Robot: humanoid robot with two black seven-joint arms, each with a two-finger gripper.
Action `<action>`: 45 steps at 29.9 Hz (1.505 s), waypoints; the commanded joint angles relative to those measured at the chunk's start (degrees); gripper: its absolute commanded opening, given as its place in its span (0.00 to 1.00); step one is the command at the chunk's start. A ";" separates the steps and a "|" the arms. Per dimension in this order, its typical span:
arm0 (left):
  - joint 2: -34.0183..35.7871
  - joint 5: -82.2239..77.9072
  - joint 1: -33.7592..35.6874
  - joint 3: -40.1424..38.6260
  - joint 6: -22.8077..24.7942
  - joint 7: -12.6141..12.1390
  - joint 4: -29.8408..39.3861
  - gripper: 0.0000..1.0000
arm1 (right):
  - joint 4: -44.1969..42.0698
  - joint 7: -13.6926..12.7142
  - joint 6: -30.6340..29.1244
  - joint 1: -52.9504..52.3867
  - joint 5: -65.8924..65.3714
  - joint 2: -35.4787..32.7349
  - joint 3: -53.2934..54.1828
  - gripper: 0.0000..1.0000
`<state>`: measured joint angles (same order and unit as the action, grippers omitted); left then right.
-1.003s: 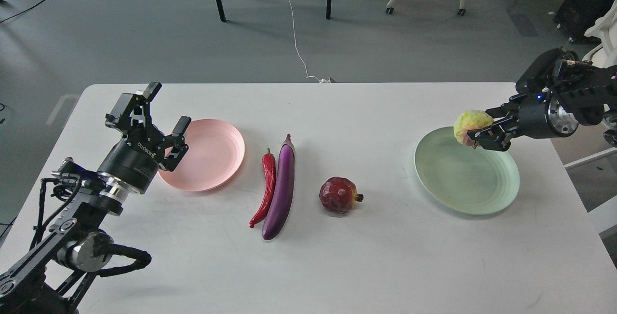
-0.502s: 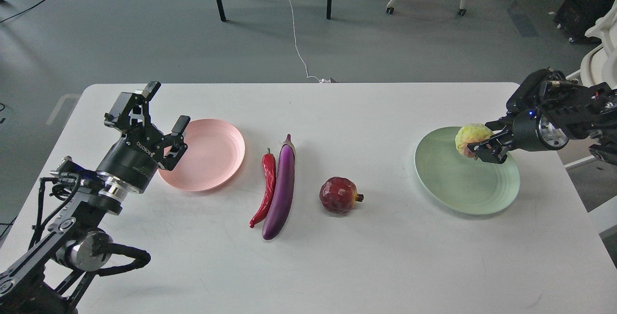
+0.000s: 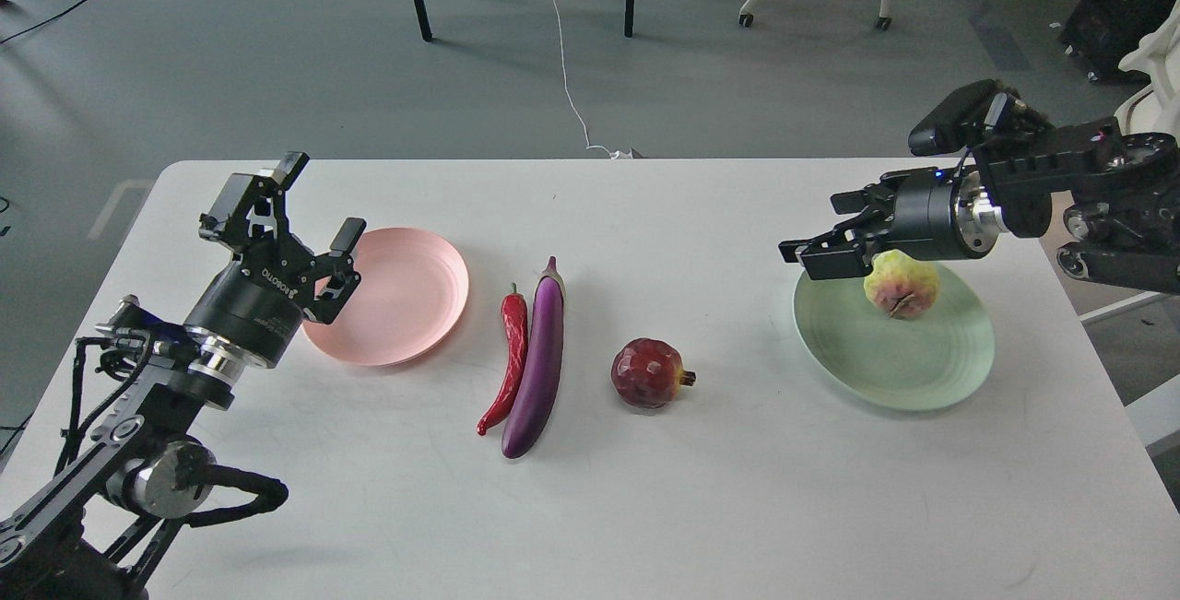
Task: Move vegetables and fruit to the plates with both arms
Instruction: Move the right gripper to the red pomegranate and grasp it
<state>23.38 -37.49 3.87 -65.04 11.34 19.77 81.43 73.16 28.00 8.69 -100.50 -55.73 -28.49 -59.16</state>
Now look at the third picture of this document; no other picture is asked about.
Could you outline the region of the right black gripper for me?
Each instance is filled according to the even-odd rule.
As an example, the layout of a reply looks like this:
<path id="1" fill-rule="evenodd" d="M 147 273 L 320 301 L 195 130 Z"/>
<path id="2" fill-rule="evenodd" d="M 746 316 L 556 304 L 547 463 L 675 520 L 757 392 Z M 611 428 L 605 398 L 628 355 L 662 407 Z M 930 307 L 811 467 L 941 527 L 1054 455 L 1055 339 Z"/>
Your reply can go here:
<path id="1" fill-rule="evenodd" d="M 889 250 L 922 261 L 979 259 L 1008 231 L 975 167 L 891 171 L 830 202 L 852 217 L 813 239 L 778 243 L 785 263 L 801 265 L 813 280 L 868 276 L 874 256 Z"/>

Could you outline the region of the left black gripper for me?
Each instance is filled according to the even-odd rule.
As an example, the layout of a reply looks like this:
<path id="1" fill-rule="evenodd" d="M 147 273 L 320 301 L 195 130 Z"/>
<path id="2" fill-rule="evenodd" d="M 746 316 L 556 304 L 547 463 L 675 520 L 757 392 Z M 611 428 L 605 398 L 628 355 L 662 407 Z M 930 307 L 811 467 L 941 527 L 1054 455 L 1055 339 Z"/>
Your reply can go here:
<path id="1" fill-rule="evenodd" d="M 286 193 L 309 159 L 287 152 L 271 169 L 232 174 L 198 219 L 199 239 L 224 246 L 240 261 L 206 286 L 183 326 L 240 348 L 262 369 L 277 365 L 304 322 L 335 322 L 361 282 L 355 252 L 365 219 L 345 219 L 329 250 L 313 259 L 290 233 Z M 282 272 L 309 260 L 303 269 Z"/>

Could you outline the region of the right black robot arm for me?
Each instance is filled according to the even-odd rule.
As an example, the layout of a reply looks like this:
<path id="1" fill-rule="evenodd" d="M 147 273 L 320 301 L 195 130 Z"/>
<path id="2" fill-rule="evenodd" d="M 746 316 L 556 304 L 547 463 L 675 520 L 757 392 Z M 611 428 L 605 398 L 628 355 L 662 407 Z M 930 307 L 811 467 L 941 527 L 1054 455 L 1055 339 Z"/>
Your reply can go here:
<path id="1" fill-rule="evenodd" d="M 868 276 L 898 250 L 917 260 L 985 257 L 999 234 L 1041 239 L 1051 196 L 1067 193 L 1058 247 L 1070 279 L 1176 294 L 1176 139 L 1121 133 L 1104 117 L 1056 126 L 1020 92 L 983 79 L 952 91 L 911 130 L 918 158 L 958 155 L 956 167 L 903 169 L 832 195 L 840 223 L 780 242 L 786 263 L 817 280 Z"/>

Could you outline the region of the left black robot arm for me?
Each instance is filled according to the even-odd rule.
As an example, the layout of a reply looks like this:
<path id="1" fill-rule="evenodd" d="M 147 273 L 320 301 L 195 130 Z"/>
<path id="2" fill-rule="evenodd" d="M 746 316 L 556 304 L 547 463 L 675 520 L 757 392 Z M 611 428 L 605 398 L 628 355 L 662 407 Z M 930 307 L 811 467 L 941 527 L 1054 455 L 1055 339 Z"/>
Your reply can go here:
<path id="1" fill-rule="evenodd" d="M 230 252 L 185 322 L 123 298 L 76 341 L 72 404 L 53 478 L 4 520 L 5 599 L 144 599 L 185 527 L 276 511 L 276 478 L 219 465 L 189 433 L 202 407 L 225 410 L 244 369 L 274 369 L 303 322 L 330 324 L 361 276 L 363 219 L 346 219 L 324 254 L 291 235 L 287 193 L 308 163 L 290 152 L 232 174 L 199 217 Z"/>

